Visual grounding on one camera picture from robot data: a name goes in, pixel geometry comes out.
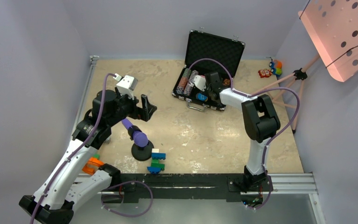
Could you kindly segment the blue dealer button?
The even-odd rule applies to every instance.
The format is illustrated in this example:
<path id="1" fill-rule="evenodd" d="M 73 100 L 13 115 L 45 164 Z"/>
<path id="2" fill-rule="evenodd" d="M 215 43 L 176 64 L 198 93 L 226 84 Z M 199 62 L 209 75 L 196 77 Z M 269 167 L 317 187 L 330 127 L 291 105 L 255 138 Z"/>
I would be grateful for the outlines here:
<path id="1" fill-rule="evenodd" d="M 208 101 L 208 97 L 205 96 L 205 95 L 203 95 L 203 94 L 201 94 L 201 93 L 197 93 L 197 94 L 196 94 L 196 98 L 197 98 L 199 101 L 202 101 L 202 102 Z"/>

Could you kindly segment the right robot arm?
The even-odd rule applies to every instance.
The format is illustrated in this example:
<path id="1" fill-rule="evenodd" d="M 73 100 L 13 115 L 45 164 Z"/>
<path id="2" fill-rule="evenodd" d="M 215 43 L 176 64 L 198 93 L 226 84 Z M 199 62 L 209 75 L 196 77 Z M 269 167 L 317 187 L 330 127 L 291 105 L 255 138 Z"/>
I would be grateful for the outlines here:
<path id="1" fill-rule="evenodd" d="M 240 182 L 234 182 L 247 192 L 267 179 L 266 155 L 269 144 L 281 128 L 280 120 L 269 95 L 250 96 L 223 85 L 218 72 L 204 75 L 208 97 L 223 105 L 240 109 L 246 134 L 251 139 L 249 158 Z"/>

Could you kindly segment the black aluminium poker case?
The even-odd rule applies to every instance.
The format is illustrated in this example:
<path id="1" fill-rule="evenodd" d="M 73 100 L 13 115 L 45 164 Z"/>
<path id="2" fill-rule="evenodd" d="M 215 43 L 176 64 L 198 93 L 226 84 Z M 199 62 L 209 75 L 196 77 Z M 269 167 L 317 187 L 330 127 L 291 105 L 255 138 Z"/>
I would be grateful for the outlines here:
<path id="1" fill-rule="evenodd" d="M 229 39 L 198 30 L 191 30 L 187 41 L 184 67 L 174 85 L 172 95 L 180 100 L 194 103 L 205 108 L 220 112 L 224 111 L 226 108 L 224 105 L 212 101 L 207 94 L 198 90 L 196 87 L 193 87 L 190 96 L 177 94 L 175 90 L 186 68 L 189 68 L 191 71 L 197 70 L 199 75 L 204 75 L 209 72 L 218 72 L 222 78 L 229 78 L 229 75 L 224 70 L 227 69 L 231 77 L 234 78 L 245 46 L 246 44 L 244 42 L 235 39 Z M 208 101 L 199 101 L 196 98 L 197 93 L 207 96 Z"/>

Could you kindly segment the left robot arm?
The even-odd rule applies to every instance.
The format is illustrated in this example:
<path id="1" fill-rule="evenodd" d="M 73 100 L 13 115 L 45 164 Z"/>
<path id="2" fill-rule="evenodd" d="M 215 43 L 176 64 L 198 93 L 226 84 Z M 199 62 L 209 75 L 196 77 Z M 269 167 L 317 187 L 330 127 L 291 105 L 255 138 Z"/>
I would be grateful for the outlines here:
<path id="1" fill-rule="evenodd" d="M 148 121 L 156 110 L 146 95 L 138 100 L 118 90 L 98 92 L 49 178 L 32 195 L 25 195 L 19 201 L 20 207 L 30 215 L 30 223 L 68 224 L 75 211 L 97 192 L 114 191 L 124 185 L 120 170 L 105 163 L 88 180 L 72 187 L 89 159 L 110 137 L 114 125 L 127 117 Z"/>

